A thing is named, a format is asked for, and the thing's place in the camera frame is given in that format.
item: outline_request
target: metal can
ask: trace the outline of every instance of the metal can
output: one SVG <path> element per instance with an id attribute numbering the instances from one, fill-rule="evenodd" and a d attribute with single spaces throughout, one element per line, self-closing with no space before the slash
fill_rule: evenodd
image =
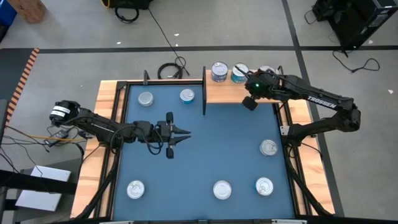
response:
<path id="1" fill-rule="evenodd" d="M 232 68 L 232 73 L 231 73 L 232 81 L 234 81 L 235 83 L 244 83 L 244 82 L 246 82 L 246 80 L 247 80 L 246 76 L 244 76 L 244 74 L 241 73 L 235 67 L 238 67 L 240 70 L 242 70 L 242 71 L 244 71 L 246 73 L 249 71 L 249 67 L 247 65 L 243 64 L 243 63 L 237 63 Z"/>
<path id="2" fill-rule="evenodd" d="M 141 106 L 150 106 L 154 102 L 154 96 L 150 92 L 143 92 L 138 96 L 138 102 Z"/>
<path id="3" fill-rule="evenodd" d="M 260 151 L 265 156 L 273 156 L 278 151 L 278 147 L 273 140 L 264 140 L 261 142 Z"/>
<path id="4" fill-rule="evenodd" d="M 191 89 L 184 89 L 180 93 L 180 99 L 185 104 L 192 103 L 194 97 L 195 97 L 195 93 Z"/>
<path id="5" fill-rule="evenodd" d="M 139 199 L 145 192 L 144 184 L 139 180 L 133 180 L 127 187 L 127 195 L 131 199 Z"/>
<path id="6" fill-rule="evenodd" d="M 265 72 L 266 72 L 268 69 L 270 69 L 271 71 L 273 71 L 275 74 L 278 74 L 278 73 L 275 71 L 275 69 L 272 68 L 271 66 L 264 65 L 264 66 L 262 66 L 262 67 L 260 68 L 260 70 L 265 71 Z"/>
<path id="7" fill-rule="evenodd" d="M 214 82 L 223 82 L 228 74 L 228 66 L 224 62 L 216 62 L 211 66 L 211 79 Z"/>
<path id="8" fill-rule="evenodd" d="M 216 198 L 220 200 L 226 200 L 229 198 L 229 196 L 231 196 L 231 185 L 225 180 L 219 180 L 214 184 L 213 193 Z"/>
<path id="9" fill-rule="evenodd" d="M 256 190 L 262 196 L 268 196 L 274 190 L 274 185 L 271 180 L 266 177 L 261 177 L 256 181 Z"/>

